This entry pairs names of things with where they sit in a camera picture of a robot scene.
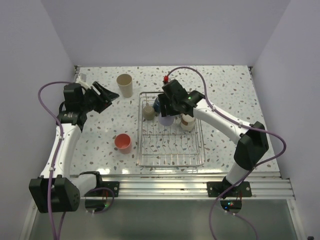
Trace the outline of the dark blue mug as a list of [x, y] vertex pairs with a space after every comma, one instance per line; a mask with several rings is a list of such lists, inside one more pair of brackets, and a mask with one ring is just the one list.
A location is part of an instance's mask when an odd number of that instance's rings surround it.
[[159, 114], [161, 112], [161, 104], [158, 97], [154, 100], [152, 107], [156, 113]]

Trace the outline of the small grey-green mug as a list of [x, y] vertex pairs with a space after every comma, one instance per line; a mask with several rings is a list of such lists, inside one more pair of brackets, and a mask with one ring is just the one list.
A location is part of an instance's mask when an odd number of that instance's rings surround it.
[[156, 112], [155, 112], [155, 109], [151, 105], [146, 105], [142, 109], [142, 115], [147, 121], [151, 121], [155, 118]]

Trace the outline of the tall beige plastic cup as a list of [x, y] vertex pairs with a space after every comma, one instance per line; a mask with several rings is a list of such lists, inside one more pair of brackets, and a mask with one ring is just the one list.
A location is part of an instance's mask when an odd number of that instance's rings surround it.
[[133, 79], [129, 74], [121, 74], [117, 77], [116, 82], [125, 98], [130, 98], [133, 95]]

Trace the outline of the purple plastic cup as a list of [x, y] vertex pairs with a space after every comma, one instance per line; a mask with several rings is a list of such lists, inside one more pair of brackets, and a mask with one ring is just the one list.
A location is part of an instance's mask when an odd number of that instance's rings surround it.
[[160, 115], [158, 117], [159, 123], [161, 125], [165, 126], [165, 127], [171, 126], [173, 124], [174, 120], [175, 120], [175, 117], [174, 116], [170, 116], [170, 115], [168, 115], [168, 116]]

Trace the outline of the steel cup with handle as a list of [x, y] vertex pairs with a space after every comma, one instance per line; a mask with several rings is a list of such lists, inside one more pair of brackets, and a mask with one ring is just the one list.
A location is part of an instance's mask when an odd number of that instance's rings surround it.
[[182, 114], [180, 119], [180, 127], [184, 131], [192, 131], [195, 127], [195, 118], [188, 114]]

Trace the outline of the red plastic cup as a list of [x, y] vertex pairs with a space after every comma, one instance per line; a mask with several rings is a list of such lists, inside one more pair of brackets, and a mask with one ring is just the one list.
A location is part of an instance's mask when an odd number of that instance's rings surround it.
[[114, 144], [122, 154], [129, 154], [132, 150], [131, 137], [125, 133], [117, 135]]

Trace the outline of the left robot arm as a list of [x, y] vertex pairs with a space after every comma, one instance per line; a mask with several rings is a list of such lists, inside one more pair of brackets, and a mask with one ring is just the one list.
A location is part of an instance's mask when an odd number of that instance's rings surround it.
[[63, 96], [59, 113], [53, 117], [56, 134], [49, 159], [41, 174], [29, 182], [29, 191], [40, 213], [74, 212], [81, 197], [87, 193], [96, 197], [104, 190], [98, 171], [85, 171], [71, 178], [70, 167], [87, 114], [91, 111], [100, 114], [119, 94], [95, 81], [91, 86], [79, 82], [65, 83]]

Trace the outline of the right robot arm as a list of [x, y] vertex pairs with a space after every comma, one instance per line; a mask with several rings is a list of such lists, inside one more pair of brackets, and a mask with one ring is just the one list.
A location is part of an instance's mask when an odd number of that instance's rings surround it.
[[160, 111], [165, 116], [184, 114], [204, 121], [227, 136], [235, 145], [234, 164], [222, 182], [215, 187], [219, 193], [235, 196], [240, 190], [238, 182], [253, 170], [269, 150], [265, 126], [260, 122], [240, 122], [233, 115], [213, 105], [197, 90], [187, 92], [176, 80], [165, 83], [158, 95]]

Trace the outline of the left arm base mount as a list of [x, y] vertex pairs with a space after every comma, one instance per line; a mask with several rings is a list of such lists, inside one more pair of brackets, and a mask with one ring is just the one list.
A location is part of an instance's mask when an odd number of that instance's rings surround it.
[[103, 181], [101, 186], [90, 190], [85, 197], [115, 197], [119, 196], [120, 182], [119, 181]]

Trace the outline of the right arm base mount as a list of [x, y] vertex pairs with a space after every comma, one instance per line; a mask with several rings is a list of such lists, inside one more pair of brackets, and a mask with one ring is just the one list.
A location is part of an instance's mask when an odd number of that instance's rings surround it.
[[252, 197], [251, 185], [248, 181], [233, 186], [230, 190], [225, 192], [232, 185], [228, 181], [208, 181], [206, 183], [206, 189], [208, 197], [216, 198], [237, 198], [237, 197]]

